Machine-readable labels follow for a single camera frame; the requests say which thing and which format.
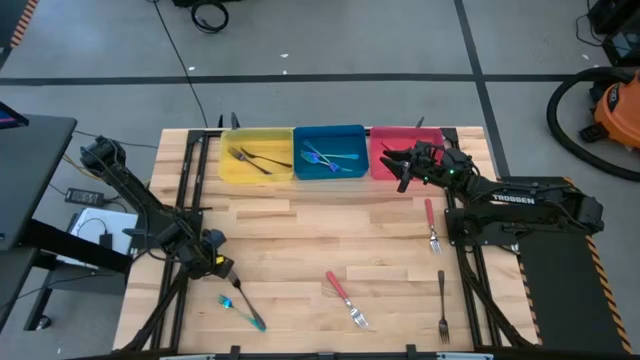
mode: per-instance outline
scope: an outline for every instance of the black fork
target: black fork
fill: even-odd
[[[442,318],[438,323],[438,330],[440,331],[440,341],[443,344],[449,343],[449,324],[444,318],[444,271],[438,271],[438,283],[440,284],[440,306],[442,308]]]

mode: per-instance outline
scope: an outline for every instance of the yellow bin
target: yellow bin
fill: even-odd
[[[241,152],[248,161],[235,158],[231,154],[232,149]],[[235,184],[255,184],[293,179],[293,166],[282,166],[264,158],[293,165],[293,128],[255,128],[222,132],[218,166],[218,175],[222,180]],[[249,161],[271,174],[264,174]]]

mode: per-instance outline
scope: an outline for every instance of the red handle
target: red handle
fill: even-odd
[[[338,294],[340,294],[340,296],[342,296],[343,299],[346,299],[347,293],[344,292],[344,290],[342,290],[342,286],[340,286],[340,283],[338,282],[338,278],[336,278],[336,276],[333,275],[331,271],[327,271],[327,279],[329,279],[329,282],[331,283],[331,285],[333,285],[333,287],[336,288],[336,290],[338,291]]]
[[[431,199],[426,199],[424,201],[424,205],[427,207],[427,220],[429,220],[429,225],[435,226],[436,224],[433,222],[433,206],[431,205]]]

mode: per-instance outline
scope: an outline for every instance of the computer monitor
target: computer monitor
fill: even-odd
[[[28,125],[29,120],[0,101],[0,130]]]

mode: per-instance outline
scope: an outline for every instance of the gray floor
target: gray floor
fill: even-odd
[[[485,74],[571,74],[607,66],[601,49],[578,42],[574,20],[583,0],[463,0]],[[456,7],[449,0],[245,0],[230,3],[231,22],[208,36],[189,13],[159,3],[190,75],[435,73],[471,74]],[[182,69],[152,4],[143,0],[41,0],[20,47],[0,78],[181,76]],[[596,236],[634,349],[640,347],[640,244],[633,207],[637,185],[605,175],[566,153],[550,137],[545,108],[556,83],[488,83],[513,175],[565,175],[605,205],[606,229]],[[473,82],[364,81],[197,84],[210,123],[235,111],[243,126],[310,124],[485,126]],[[78,129],[123,141],[157,144],[161,129],[201,127],[186,84],[0,86],[0,99],[25,113],[71,116]],[[568,129],[588,122],[586,88],[560,109]],[[68,154],[91,142],[74,136]],[[609,144],[599,154],[638,167],[637,154]],[[155,152],[128,148],[128,165],[151,175]],[[62,163],[52,184],[105,191]],[[47,191],[36,217],[64,228],[80,208]],[[42,282],[31,274],[25,291]],[[44,332],[21,326],[31,297],[18,303],[0,335],[1,358],[59,359],[107,352],[122,298],[58,291]]]

